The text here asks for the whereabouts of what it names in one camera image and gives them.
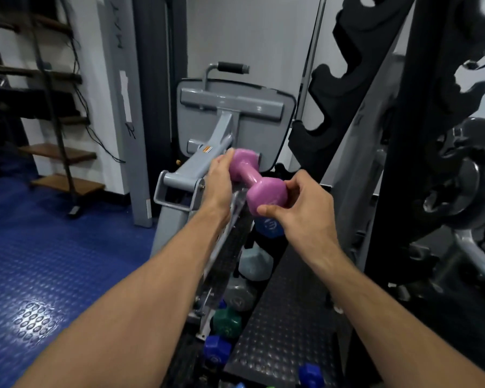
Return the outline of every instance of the dumbbell handle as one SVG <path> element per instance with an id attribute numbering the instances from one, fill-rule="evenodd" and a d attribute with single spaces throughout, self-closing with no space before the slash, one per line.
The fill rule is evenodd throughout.
<path id="1" fill-rule="evenodd" d="M 239 175 L 248 188 L 251 188 L 262 179 L 262 176 L 249 163 L 239 165 Z"/>

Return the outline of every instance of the black cable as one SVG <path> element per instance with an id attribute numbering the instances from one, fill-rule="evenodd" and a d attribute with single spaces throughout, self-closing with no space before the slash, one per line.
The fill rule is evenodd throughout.
<path id="1" fill-rule="evenodd" d="M 65 4 L 65 0 L 60 0 L 60 1 L 61 1 L 62 6 L 63 6 L 63 10 L 65 12 L 65 18 L 67 20 L 67 24 L 70 25 L 70 16 L 68 14 L 68 10 L 67 10 L 67 6 Z M 68 45 L 68 43 L 67 43 L 67 46 L 69 46 L 72 49 L 72 52 L 74 54 L 74 66 L 72 68 L 72 73 L 73 74 L 77 74 L 81 70 L 81 65 L 79 63 L 78 52 L 77 52 L 77 50 L 75 48 L 75 43 L 76 42 L 78 43 L 79 47 L 81 47 L 81 44 L 78 42 L 77 39 L 74 38 L 74 36 L 72 36 L 70 38 L 70 45 Z M 88 108 L 88 102 L 86 101 L 85 97 L 83 96 L 83 94 L 79 90 L 78 85 L 75 84 L 75 83 L 73 83 L 73 86 L 74 86 L 75 93 L 78 96 L 79 102 L 84 107 L 84 110 L 86 112 L 86 118 L 88 118 L 88 120 L 90 120 L 90 110 Z M 97 133 L 95 132 L 95 130 L 93 130 L 93 128 L 91 128 L 90 125 L 88 125 L 88 124 L 85 125 L 85 128 L 86 128 L 86 132 L 88 132 L 88 136 L 90 136 L 90 139 L 92 139 L 95 143 L 97 143 L 99 146 L 101 146 L 101 148 L 104 151 L 106 151 L 106 153 L 108 155 L 110 155 L 115 162 L 117 162 L 117 163 L 125 163 L 126 162 L 125 160 L 122 160 L 120 158 L 117 158 L 115 155 L 113 155 L 112 153 L 110 153 L 108 151 L 108 149 L 104 146 L 104 143 L 102 142 L 102 140 L 99 138 L 99 136 L 97 136 Z"/>

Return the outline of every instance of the gym machine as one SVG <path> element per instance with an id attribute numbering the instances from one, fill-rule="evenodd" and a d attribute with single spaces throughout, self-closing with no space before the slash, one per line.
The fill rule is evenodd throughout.
<path id="1" fill-rule="evenodd" d="M 151 254 L 194 215 L 208 164 L 228 147 L 256 153 L 259 161 L 246 177 L 253 184 L 259 179 L 255 169 L 273 175 L 269 171 L 291 125 L 289 147 L 320 182 L 349 131 L 331 190 L 341 247 L 485 369 L 484 354 L 461 348 L 449 336 L 453 330 L 439 308 L 445 297 L 452 299 L 449 282 L 464 262 L 476 270 L 467 271 L 473 287 L 479 282 L 485 287 L 485 240 L 479 243 L 477 234 L 485 230 L 485 119 L 471 118 L 485 82 L 460 92 L 454 78 L 461 65 L 481 67 L 485 16 L 479 0 L 416 0 L 403 57 L 394 48 L 415 0 L 374 1 L 369 8 L 344 0 L 334 36 L 348 71 L 342 78 L 333 77 L 327 65 L 312 72 L 309 93 L 324 114 L 314 131 L 299 119 L 291 122 L 295 99 L 288 94 L 208 79 L 212 69 L 247 73 L 245 65 L 211 64 L 203 79 L 181 81 L 177 129 L 180 151 L 189 159 L 174 173 L 160 174 L 154 200 L 162 210 Z M 324 4 L 321 0 L 311 50 Z M 300 93 L 301 101 L 305 95 Z M 373 192 L 382 172 L 377 199 Z M 266 250 L 252 248 L 258 220 L 245 204 L 248 186 L 234 184 L 231 220 L 209 259 L 164 386 L 378 382 L 342 311 L 296 252 L 287 247 L 283 256 L 271 257 L 269 246 L 282 242 L 280 237 Z M 446 254 L 434 254 L 426 242 L 438 232 L 450 235 Z"/>

